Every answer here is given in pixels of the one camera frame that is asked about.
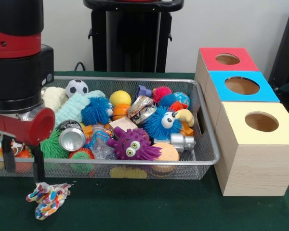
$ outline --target googly eye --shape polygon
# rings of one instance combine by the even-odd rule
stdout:
[[[126,151],[125,151],[125,154],[128,157],[133,157],[133,156],[135,156],[136,151],[134,149],[132,149],[132,148],[127,148]]]
[[[162,118],[162,126],[166,129],[170,129],[173,126],[175,121],[174,117],[172,116],[174,113],[165,113],[164,117]]]
[[[138,141],[133,141],[131,143],[131,148],[133,148],[135,151],[138,151],[140,149],[140,143]]]
[[[111,117],[114,113],[114,109],[111,103],[109,103],[109,105],[110,105],[110,108],[107,109],[107,112],[108,112],[108,116]]]

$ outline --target purple toy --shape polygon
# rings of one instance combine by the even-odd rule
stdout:
[[[138,90],[136,92],[136,99],[141,95],[152,98],[152,91],[147,89],[145,86],[139,85]]]
[[[108,139],[107,145],[115,149],[117,159],[121,160],[154,160],[158,158],[160,148],[150,146],[147,133],[142,128],[136,128],[133,131],[127,129],[127,132],[120,127],[114,129],[114,133],[119,137],[116,141]]]

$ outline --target black cable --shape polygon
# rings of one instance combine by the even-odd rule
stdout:
[[[78,62],[76,64],[76,66],[74,68],[74,71],[77,71],[77,68],[78,68],[79,65],[81,65],[83,71],[86,71],[86,68],[85,68],[85,66],[84,66],[84,64],[82,62]]]

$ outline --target purple octopus toy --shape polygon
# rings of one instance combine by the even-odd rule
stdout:
[[[107,145],[115,149],[117,159],[154,160],[161,155],[160,148],[150,146],[148,135],[142,128],[128,129],[125,132],[120,127],[116,127],[114,133],[119,139],[117,141],[108,139]]]

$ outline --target green spiky ball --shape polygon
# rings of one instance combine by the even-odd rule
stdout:
[[[59,145],[60,131],[55,129],[50,137],[40,144],[40,149],[44,153],[44,158],[68,158],[69,153]]]

